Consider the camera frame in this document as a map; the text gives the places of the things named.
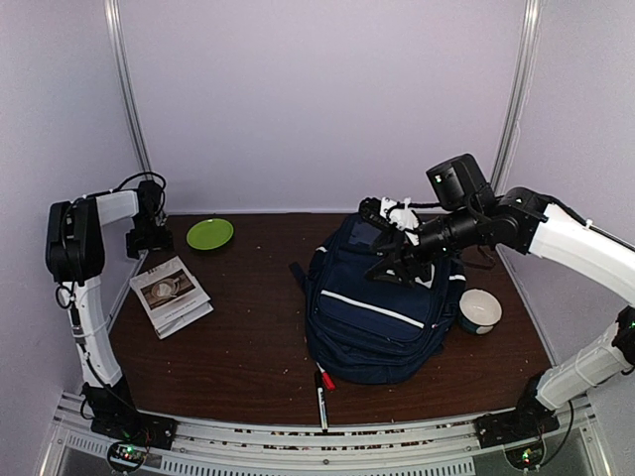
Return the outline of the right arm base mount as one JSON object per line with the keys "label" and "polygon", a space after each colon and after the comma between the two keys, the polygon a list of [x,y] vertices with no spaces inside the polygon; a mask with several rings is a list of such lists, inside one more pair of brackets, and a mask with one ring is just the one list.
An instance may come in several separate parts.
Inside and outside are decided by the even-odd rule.
{"label": "right arm base mount", "polygon": [[554,415],[521,416],[516,410],[486,414],[474,421],[482,449],[502,446],[507,463],[514,469],[529,472],[547,461],[547,433],[560,428]]}

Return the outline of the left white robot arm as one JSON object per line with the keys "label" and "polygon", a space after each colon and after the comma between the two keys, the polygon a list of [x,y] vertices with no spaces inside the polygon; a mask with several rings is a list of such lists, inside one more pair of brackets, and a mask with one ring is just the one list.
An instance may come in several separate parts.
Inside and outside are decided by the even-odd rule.
{"label": "left white robot arm", "polygon": [[173,234],[164,213],[166,187],[161,175],[138,173],[108,190],[51,205],[46,266],[57,284],[57,304],[67,311],[84,383],[90,387],[112,390],[123,379],[101,302],[103,229],[122,220],[132,221],[125,248],[133,260],[146,251],[172,251]]}

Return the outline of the white coffee cover book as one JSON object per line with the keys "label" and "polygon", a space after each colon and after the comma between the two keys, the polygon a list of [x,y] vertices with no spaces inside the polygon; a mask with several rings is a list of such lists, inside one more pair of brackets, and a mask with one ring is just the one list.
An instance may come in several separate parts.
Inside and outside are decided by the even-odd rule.
{"label": "white coffee cover book", "polygon": [[161,340],[213,312],[210,296],[180,257],[133,277],[129,284]]}

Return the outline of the navy blue backpack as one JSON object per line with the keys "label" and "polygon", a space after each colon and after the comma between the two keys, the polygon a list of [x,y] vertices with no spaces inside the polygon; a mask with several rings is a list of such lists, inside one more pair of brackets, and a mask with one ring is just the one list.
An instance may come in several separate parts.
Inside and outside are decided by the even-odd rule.
{"label": "navy blue backpack", "polygon": [[351,214],[316,248],[306,270],[290,266],[306,298],[310,356],[330,376],[355,384],[412,378],[442,351],[466,288],[457,257],[434,261],[431,277],[413,287],[367,279],[381,260],[370,250],[378,235]]}

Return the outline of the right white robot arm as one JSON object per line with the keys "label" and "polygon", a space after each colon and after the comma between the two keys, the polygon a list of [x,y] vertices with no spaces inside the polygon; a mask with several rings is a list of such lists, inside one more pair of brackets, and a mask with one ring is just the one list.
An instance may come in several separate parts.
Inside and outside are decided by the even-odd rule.
{"label": "right white robot arm", "polygon": [[442,215],[423,219],[409,198],[363,199],[359,212],[380,229],[381,261],[371,280],[413,286],[433,260],[484,245],[543,261],[544,278],[526,292],[542,329],[552,312],[583,312],[588,343],[527,384],[508,426],[531,436],[572,398],[634,370],[634,247],[583,218],[560,199],[523,186],[498,194],[475,157],[464,154],[427,171]]}

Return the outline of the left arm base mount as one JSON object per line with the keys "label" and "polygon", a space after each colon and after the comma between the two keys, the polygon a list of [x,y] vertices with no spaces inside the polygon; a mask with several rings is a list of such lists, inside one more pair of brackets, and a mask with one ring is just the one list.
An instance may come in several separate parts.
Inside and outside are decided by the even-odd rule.
{"label": "left arm base mount", "polygon": [[113,439],[106,462],[114,471],[130,474],[147,462],[152,448],[172,448],[177,421],[139,411],[124,379],[105,387],[84,383],[82,394],[80,415],[91,421],[90,430]]}

